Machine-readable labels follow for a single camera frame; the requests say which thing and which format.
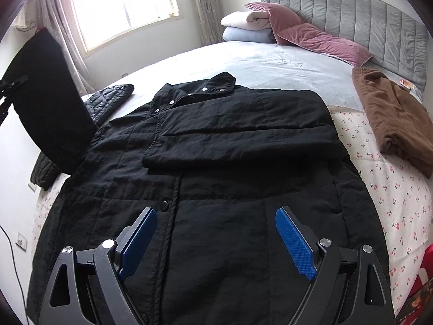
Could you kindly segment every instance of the window sill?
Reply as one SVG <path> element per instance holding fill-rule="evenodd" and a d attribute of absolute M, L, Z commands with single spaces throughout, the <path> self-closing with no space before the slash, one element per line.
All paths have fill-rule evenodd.
<path fill-rule="evenodd" d="M 140 31 L 152 28 L 152 27 L 156 27 L 158 25 L 162 25 L 163 23 L 167 23 L 169 21 L 176 21 L 176 20 L 179 20 L 179 19 L 183 19 L 183 16 L 182 15 L 175 15 L 175 16 L 167 17 L 167 18 L 164 18 L 164 19 L 157 20 L 155 22 L 150 22 L 148 24 L 142 25 L 141 27 L 137 27 L 135 29 L 125 31 L 125 32 L 123 32 L 121 34 L 118 34 L 118 35 L 112 37 L 111 39 L 105 41 L 103 44 L 98 45 L 98 46 L 94 47 L 93 49 L 85 52 L 82 55 L 82 57 L 83 57 L 83 59 L 86 59 L 87 57 L 93 55 L 94 53 L 97 53 L 98 51 L 100 51 L 101 49 L 103 49 L 104 47 L 106 47 L 107 45 L 110 45 L 110 44 L 112 44 L 112 43 L 114 43 L 114 42 L 116 42 L 118 40 L 121 40 L 121 39 L 123 39 L 123 38 L 125 38 L 127 36 L 130 36 L 133 33 L 137 33 L 137 32 L 140 32 Z"/>

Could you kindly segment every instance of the red pillow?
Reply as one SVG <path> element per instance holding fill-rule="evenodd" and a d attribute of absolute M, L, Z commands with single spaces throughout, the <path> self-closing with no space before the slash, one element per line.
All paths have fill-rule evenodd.
<path fill-rule="evenodd" d="M 280 31 L 278 36 L 304 49 L 338 58 L 354 67 L 362 66 L 373 57 L 365 47 L 334 37 L 309 23 L 287 28 Z"/>
<path fill-rule="evenodd" d="M 278 45 L 288 45 L 290 43 L 278 36 L 283 31 L 294 25 L 302 24 L 304 21 L 289 7 L 270 2 L 251 2 L 244 5 L 253 11 L 263 11 L 269 13 L 269 22 L 274 32 Z"/>

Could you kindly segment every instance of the bed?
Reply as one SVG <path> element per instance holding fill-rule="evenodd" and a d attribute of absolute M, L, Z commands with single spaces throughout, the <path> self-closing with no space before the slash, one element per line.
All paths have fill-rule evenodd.
<path fill-rule="evenodd" d="M 367 65 L 390 79 L 417 85 L 422 102 L 427 75 L 427 30 L 379 0 L 262 0 L 289 6 L 304 21 L 335 36 L 353 40 L 374 55 Z M 296 46 L 226 42 L 180 54 L 145 67 L 114 84 L 131 83 L 135 91 L 111 117 L 125 116 L 152 100 L 165 84 L 210 78 L 227 71 L 249 88 L 309 89 L 331 113 L 341 141 L 374 201 L 390 258 L 395 314 L 419 271 L 432 221 L 432 180 L 396 156 L 382 155 L 351 79 L 352 67 Z M 40 230 L 67 175 L 41 191 L 35 213 L 32 252 Z"/>

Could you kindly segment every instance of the bed sheet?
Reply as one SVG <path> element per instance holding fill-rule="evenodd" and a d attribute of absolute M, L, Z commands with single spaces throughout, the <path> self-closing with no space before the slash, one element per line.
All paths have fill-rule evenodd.
<path fill-rule="evenodd" d="M 113 85 L 131 83 L 135 90 L 110 119 L 125 116 L 148 103 L 166 83 L 206 79 L 224 71 L 236 77 L 237 84 L 249 88 L 313 90 L 329 106 L 340 138 L 347 146 L 355 166 L 360 170 L 384 227 L 391 262 L 391 292 L 397 312 L 411 289 L 426 247 L 432 215 L 432 198 L 428 187 L 431 181 L 426 181 L 415 168 L 398 157 L 380 155 L 366 118 L 362 120 L 365 123 L 356 128 L 361 124 L 354 125 L 353 116 L 351 120 L 347 120 L 343 114 L 347 113 L 347 110 L 340 111 L 332 107 L 345 106 L 351 108 L 357 118 L 358 115 L 360 118 L 365 117 L 352 83 L 350 65 L 295 46 L 236 41 L 211 45 L 168 58 L 115 82 Z M 398 75 L 386 72 L 388 77 L 398 81 Z M 62 174 L 47 192 L 41 190 L 35 213 L 32 253 L 45 218 L 67 177 Z M 415 180 L 418 179 L 421 181 L 415 186 Z M 396 185 L 398 188 L 393 191 L 392 187 Z M 425 194 L 415 197 L 418 188 L 425 191 Z M 403 192 L 411 197 L 403 197 Z"/>

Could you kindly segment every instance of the headboard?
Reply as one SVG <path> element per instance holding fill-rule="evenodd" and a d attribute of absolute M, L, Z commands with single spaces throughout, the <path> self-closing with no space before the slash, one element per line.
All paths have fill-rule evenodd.
<path fill-rule="evenodd" d="M 424 91 L 427 28 L 380 0 L 262 0 L 285 5 L 305 22 L 368 48 L 372 62 Z"/>

